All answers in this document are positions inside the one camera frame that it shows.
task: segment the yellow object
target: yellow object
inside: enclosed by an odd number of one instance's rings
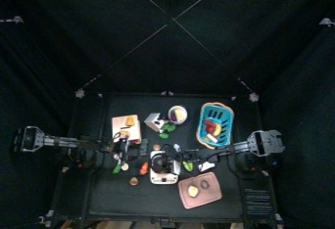
[[[126,125],[127,126],[134,126],[135,125],[134,116],[127,117]]]
[[[182,109],[176,109],[175,111],[175,116],[176,116],[176,120],[178,121],[183,121],[184,120],[184,112]]]
[[[219,123],[215,124],[215,132],[214,132],[214,136],[218,137],[222,133],[222,125]]]
[[[199,193],[199,189],[195,186],[188,187],[188,196],[195,198]]]
[[[120,131],[120,138],[126,138],[126,136],[131,136],[131,133],[128,131]]]

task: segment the black fabric wall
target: black fabric wall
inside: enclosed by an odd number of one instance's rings
[[[66,135],[75,90],[238,95],[244,82],[284,135],[282,213],[296,228],[334,227],[335,38],[319,25],[334,2],[0,0],[0,20],[26,21],[0,23],[2,223],[46,213],[58,167],[48,153],[11,155],[12,133]]]
[[[31,224],[48,212],[59,170],[50,151],[14,154],[15,131],[32,125],[67,135],[74,96],[20,27],[0,25],[0,228]]]
[[[283,132],[276,176],[282,214],[294,228],[334,228],[335,28],[325,27],[264,91],[263,121]]]

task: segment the black cable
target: black cable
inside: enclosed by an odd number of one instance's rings
[[[230,172],[235,175],[238,179],[238,185],[239,185],[239,176],[236,175],[235,171],[231,168],[230,156],[227,156],[227,167],[228,167]]]

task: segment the red pepper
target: red pepper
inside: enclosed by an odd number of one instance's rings
[[[210,120],[204,120],[204,123],[206,123],[208,126],[214,126],[214,127],[215,127],[215,123],[211,122]]]

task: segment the orange object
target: orange object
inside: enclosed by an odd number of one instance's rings
[[[140,169],[140,174],[144,176],[150,171],[150,163],[144,162]]]

